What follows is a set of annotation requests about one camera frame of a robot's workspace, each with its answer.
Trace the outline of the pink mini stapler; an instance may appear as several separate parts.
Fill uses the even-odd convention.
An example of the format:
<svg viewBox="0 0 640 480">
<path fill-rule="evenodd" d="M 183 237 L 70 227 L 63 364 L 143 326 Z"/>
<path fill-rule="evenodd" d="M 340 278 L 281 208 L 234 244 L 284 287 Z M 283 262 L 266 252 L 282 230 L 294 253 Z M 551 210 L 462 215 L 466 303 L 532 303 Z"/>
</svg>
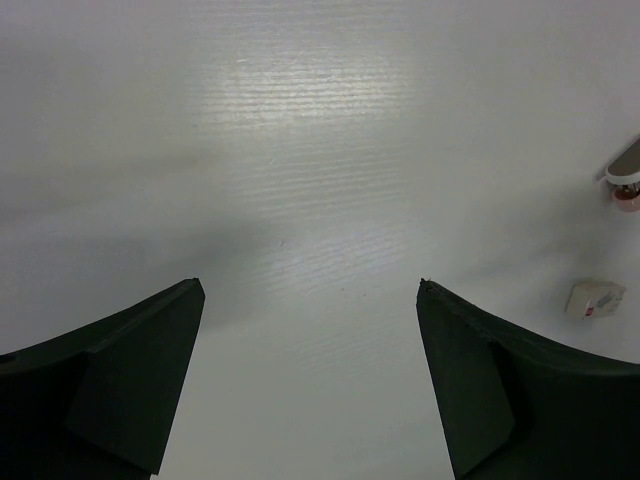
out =
<svg viewBox="0 0 640 480">
<path fill-rule="evenodd" d="M 633 138 L 597 174 L 607 202 L 624 213 L 639 212 L 639 136 Z"/>
</svg>

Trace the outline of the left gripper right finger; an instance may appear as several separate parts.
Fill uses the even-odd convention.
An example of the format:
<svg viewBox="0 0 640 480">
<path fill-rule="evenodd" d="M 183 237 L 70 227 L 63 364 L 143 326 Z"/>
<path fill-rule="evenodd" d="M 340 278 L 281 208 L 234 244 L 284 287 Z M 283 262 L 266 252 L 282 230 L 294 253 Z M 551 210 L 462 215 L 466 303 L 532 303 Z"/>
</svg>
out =
<svg viewBox="0 0 640 480">
<path fill-rule="evenodd" d="M 458 479 L 635 479 L 639 368 L 545 338 L 431 280 L 416 309 Z"/>
</svg>

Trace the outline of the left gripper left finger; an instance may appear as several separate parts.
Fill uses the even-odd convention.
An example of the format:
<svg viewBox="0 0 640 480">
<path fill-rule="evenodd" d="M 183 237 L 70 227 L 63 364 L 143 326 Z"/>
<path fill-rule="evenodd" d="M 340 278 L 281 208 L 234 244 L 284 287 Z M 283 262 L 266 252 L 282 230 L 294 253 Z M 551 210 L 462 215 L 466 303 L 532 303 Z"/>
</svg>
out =
<svg viewBox="0 0 640 480">
<path fill-rule="evenodd" d="M 205 293 L 183 280 L 140 303 L 1 357 L 4 479 L 159 473 Z"/>
</svg>

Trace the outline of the small eraser box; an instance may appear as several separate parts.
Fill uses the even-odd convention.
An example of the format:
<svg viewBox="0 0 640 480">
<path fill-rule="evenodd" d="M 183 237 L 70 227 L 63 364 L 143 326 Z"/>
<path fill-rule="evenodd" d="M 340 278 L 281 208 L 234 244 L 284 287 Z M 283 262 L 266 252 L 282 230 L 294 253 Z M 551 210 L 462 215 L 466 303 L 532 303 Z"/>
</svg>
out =
<svg viewBox="0 0 640 480">
<path fill-rule="evenodd" d="M 576 283 L 570 293 L 565 312 L 572 318 L 593 319 L 613 316 L 626 293 L 626 288 L 610 281 L 586 280 Z"/>
</svg>

